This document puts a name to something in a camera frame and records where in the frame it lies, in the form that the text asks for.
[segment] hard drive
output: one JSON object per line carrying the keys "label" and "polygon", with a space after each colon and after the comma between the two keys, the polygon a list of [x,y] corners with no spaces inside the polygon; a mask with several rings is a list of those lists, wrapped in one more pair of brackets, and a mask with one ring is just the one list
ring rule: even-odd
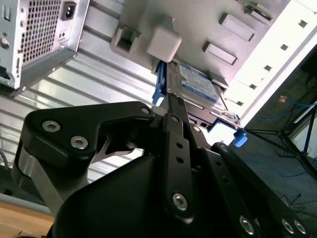
{"label": "hard drive", "polygon": [[241,128],[239,118],[225,104],[221,87],[203,72],[183,63],[168,63],[166,90],[187,102],[189,118],[195,124],[210,130],[219,119],[235,129]]}

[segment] black metal bracket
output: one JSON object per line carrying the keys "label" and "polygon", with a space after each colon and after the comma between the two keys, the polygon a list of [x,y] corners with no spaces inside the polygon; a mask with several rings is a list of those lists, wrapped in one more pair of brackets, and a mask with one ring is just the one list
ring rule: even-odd
{"label": "black metal bracket", "polygon": [[[27,116],[15,178],[31,179],[54,209],[51,238],[309,237],[239,157],[208,145],[182,99],[168,97],[163,116],[139,102]],[[87,185],[90,163],[134,148],[144,155]]]}

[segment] blue tab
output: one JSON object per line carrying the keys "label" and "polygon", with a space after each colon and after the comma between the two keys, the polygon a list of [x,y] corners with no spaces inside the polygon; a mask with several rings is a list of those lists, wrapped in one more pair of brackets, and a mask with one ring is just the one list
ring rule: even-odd
{"label": "blue tab", "polygon": [[157,73],[158,73],[158,80],[157,80],[157,84],[155,86],[155,92],[152,96],[153,99],[153,104],[157,106],[157,102],[160,98],[164,98],[164,89],[165,89],[165,77],[164,77],[164,62],[161,61],[158,64],[158,69],[157,69]]}
{"label": "blue tab", "polygon": [[244,129],[237,130],[237,132],[233,135],[235,138],[233,144],[238,148],[241,147],[248,140],[247,133]]}

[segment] power supply vent grille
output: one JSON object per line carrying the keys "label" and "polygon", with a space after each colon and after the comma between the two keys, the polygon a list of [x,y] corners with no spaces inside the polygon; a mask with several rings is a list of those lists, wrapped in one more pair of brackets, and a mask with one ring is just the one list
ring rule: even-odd
{"label": "power supply vent grille", "polygon": [[22,33],[23,63],[53,50],[61,0],[30,0],[26,31]]}

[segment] black stand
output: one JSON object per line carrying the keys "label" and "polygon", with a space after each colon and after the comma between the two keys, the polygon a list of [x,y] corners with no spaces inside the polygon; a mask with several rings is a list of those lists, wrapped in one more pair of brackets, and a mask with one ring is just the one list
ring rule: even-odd
{"label": "black stand", "polygon": [[[317,105],[314,106],[308,113],[306,113],[298,122],[296,123],[292,123],[291,125],[285,127],[283,130],[281,131],[275,131],[275,130],[257,130],[257,129],[245,129],[248,133],[256,136],[257,138],[264,140],[265,142],[283,150],[284,152],[287,152],[291,155],[294,155],[294,157],[296,157],[300,163],[302,164],[302,166],[304,167],[304,169],[314,178],[317,180],[317,170],[313,167],[313,165],[309,162],[309,160],[307,159],[307,150],[308,150],[308,146],[309,146],[309,141],[311,138],[311,134],[312,134],[312,129],[313,129],[313,125],[314,125],[314,120],[315,120],[315,115],[316,115],[316,109],[317,109]],[[306,141],[305,141],[305,146],[304,146],[304,150],[300,151],[296,145],[289,139],[289,135],[300,125],[302,124],[302,122],[304,122],[307,118],[311,117],[310,119],[310,123],[309,123],[309,128],[308,128],[308,132],[307,132],[307,136],[306,136]],[[276,135],[280,138],[280,140],[285,141],[286,142],[286,147],[272,141],[269,140],[267,138],[265,138],[264,136],[262,136],[261,134],[266,134],[266,135]]]}

